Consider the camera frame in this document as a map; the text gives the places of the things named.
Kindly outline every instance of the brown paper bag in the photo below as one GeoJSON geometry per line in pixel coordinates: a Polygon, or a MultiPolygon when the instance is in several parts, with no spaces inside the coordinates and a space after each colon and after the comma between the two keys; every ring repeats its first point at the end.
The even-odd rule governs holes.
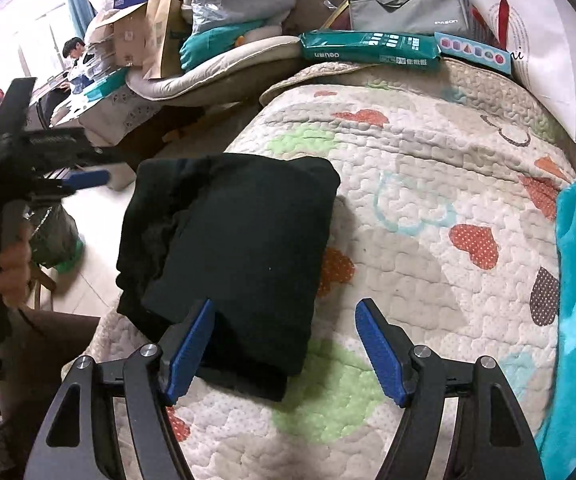
{"type": "Polygon", "coordinates": [[[179,75],[181,38],[189,33],[181,17],[180,0],[148,0],[144,79],[179,75]]]}

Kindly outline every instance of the teal box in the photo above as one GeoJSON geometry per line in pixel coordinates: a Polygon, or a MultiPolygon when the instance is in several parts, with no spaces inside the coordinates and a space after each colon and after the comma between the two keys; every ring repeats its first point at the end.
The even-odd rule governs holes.
{"type": "Polygon", "coordinates": [[[434,38],[437,40],[439,50],[446,56],[460,57],[506,75],[512,75],[510,52],[443,32],[435,32],[434,38]]]}

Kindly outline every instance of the orange heart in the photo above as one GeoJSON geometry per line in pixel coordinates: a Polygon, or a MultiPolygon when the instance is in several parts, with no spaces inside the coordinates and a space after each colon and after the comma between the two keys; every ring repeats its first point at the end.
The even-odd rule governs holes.
{"type": "Polygon", "coordinates": [[[548,155],[542,156],[542,158],[538,158],[536,161],[534,161],[534,165],[540,170],[548,171],[548,173],[554,176],[558,176],[566,182],[570,182],[568,177],[563,173],[563,171],[561,171],[561,169],[559,169],[559,166],[557,166],[548,155]]]}
{"type": "Polygon", "coordinates": [[[190,436],[190,428],[188,425],[175,415],[174,408],[168,407],[165,409],[165,411],[167,412],[168,419],[170,420],[170,426],[172,426],[172,430],[175,434],[177,442],[183,442],[184,440],[187,440],[190,436]]]}
{"type": "Polygon", "coordinates": [[[521,182],[532,203],[539,208],[548,220],[555,221],[557,217],[557,196],[559,190],[555,188],[554,183],[548,178],[533,178],[531,176],[519,175],[521,182]]]}
{"type": "Polygon", "coordinates": [[[490,270],[497,265],[499,252],[490,227],[457,224],[448,235],[452,245],[466,251],[470,261],[480,269],[490,270]]]}
{"type": "Polygon", "coordinates": [[[383,128],[384,124],[388,123],[388,118],[377,110],[359,110],[356,114],[352,112],[339,112],[333,114],[333,117],[347,119],[348,121],[357,121],[358,123],[374,124],[381,128],[383,128]]]}
{"type": "Polygon", "coordinates": [[[326,247],[324,262],[321,266],[321,281],[317,297],[322,298],[332,290],[332,284],[350,283],[354,276],[353,261],[332,247],[326,247]]]}

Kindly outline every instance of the bed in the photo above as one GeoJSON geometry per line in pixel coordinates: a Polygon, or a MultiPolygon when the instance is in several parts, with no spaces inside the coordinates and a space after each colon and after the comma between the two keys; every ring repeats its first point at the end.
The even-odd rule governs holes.
{"type": "MultiPolygon", "coordinates": [[[[576,146],[557,121],[509,79],[456,60],[433,73],[316,64],[261,103],[227,151],[322,156],[341,186],[308,357],[283,402],[195,378],[169,409],[194,477],[375,477],[402,410],[354,327],[365,297],[444,358],[494,357],[536,432],[558,344],[554,201],[576,178],[576,146]]],[[[111,312],[86,353],[123,358],[145,342],[111,312]]],[[[127,478],[139,478],[119,400],[116,412],[127,478]]],[[[430,479],[443,476],[455,412],[447,401],[430,479]]]]}

